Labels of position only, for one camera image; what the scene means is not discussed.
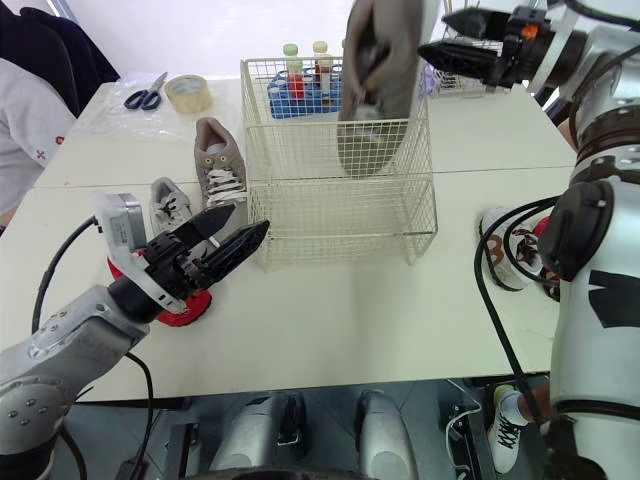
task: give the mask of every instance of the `white wall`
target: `white wall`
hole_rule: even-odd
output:
[[[45,0],[6,0],[46,6]],[[441,0],[424,0],[429,11]],[[295,42],[301,55],[311,55],[314,40],[329,42],[330,52],[341,53],[340,43],[353,0],[67,0],[82,28],[105,53],[120,74],[238,75],[241,58],[280,56],[282,44]],[[454,8],[464,0],[453,0]],[[481,0],[485,8],[512,11],[526,0]],[[589,0],[603,10],[609,0]],[[640,1],[618,0],[615,12],[640,18]],[[561,11],[552,16],[558,17]],[[581,20],[579,28],[595,22]],[[436,27],[435,37],[443,28]]]
[[[22,7],[34,7],[43,12],[53,13],[47,4],[47,0],[2,0],[16,15],[20,13]]]

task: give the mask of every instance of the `clear plastic bag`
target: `clear plastic bag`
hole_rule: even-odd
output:
[[[136,140],[193,141],[195,123],[199,118],[214,116],[227,117],[225,126],[235,130],[229,123],[241,122],[241,104],[239,101],[239,82],[237,95],[227,91],[229,82],[221,84],[219,78],[207,79],[213,96],[213,104],[207,110],[194,114],[177,113],[167,95],[164,86],[160,90],[162,101],[157,109],[144,111],[129,110],[124,102],[138,90],[148,89],[158,74],[130,74],[113,85],[102,87],[96,98],[85,109],[73,127],[74,135],[101,135],[114,138]]]

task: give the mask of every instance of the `white table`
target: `white table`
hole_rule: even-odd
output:
[[[492,206],[561,190],[570,169],[554,173],[437,174],[440,231],[412,267],[387,259],[265,274],[251,262],[242,265],[213,287],[213,306],[197,323],[171,328],[156,322],[136,348],[151,368],[157,396],[509,373],[474,283],[477,221]],[[197,184],[181,187],[197,200]],[[32,190],[2,237],[0,348],[28,336],[42,271],[66,235],[91,215],[87,199],[94,190]],[[133,193],[147,216],[147,185],[102,190]],[[102,239],[86,232],[56,271],[43,313],[109,281]],[[557,304],[536,287],[517,294],[490,290],[525,370],[547,370]],[[121,362],[86,399],[144,395],[139,372]]]
[[[177,114],[167,101],[152,113],[125,111],[119,103],[104,106],[100,100],[109,96],[113,86],[103,85],[36,187],[147,184],[160,176],[175,182],[197,181],[193,139],[198,118],[218,118],[243,149],[240,80],[219,80],[209,85],[214,97],[212,108],[192,116]],[[108,117],[112,109],[132,128],[148,130],[146,116],[154,125],[166,124],[178,133],[156,138],[122,132],[88,135],[100,131],[100,119]],[[431,99],[429,129],[434,172],[575,164],[571,147],[522,87],[514,87],[508,95]]]
[[[213,287],[212,308],[198,322],[156,322],[136,348],[157,396],[510,373],[475,286],[478,221],[489,208],[563,191],[573,152],[523,92],[493,100],[495,108],[489,98],[430,103],[439,233],[416,265],[397,258],[265,274],[246,262]],[[526,114],[517,113],[520,103]],[[528,122],[513,128],[518,117]],[[191,149],[186,141],[68,138],[0,239],[0,348],[28,336],[42,272],[92,214],[92,192],[133,193],[146,217],[149,184],[169,175],[199,205]],[[88,231],[57,269],[43,313],[109,282],[103,241]],[[536,286],[490,291],[523,368],[549,369],[557,304]],[[85,399],[145,395],[140,372],[123,361]]]

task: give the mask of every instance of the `wire basket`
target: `wire basket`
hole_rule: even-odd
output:
[[[502,52],[502,42],[476,40],[468,37],[456,36],[447,38],[449,41],[464,45],[494,50],[498,55]],[[487,86],[476,78],[464,77],[454,73],[437,70],[427,65],[425,75],[431,79],[429,95],[431,97],[482,97],[487,93]]]
[[[302,60],[308,88],[315,59]],[[270,89],[286,59],[242,62],[249,217],[271,222],[257,254],[267,270],[388,255],[413,263],[437,232],[426,99],[408,119],[338,122],[341,61],[332,58],[320,101],[316,84],[279,111]]]

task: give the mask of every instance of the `tape roll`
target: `tape roll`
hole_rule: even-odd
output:
[[[213,103],[207,81],[197,75],[182,75],[164,86],[167,98],[178,113],[198,113]]]

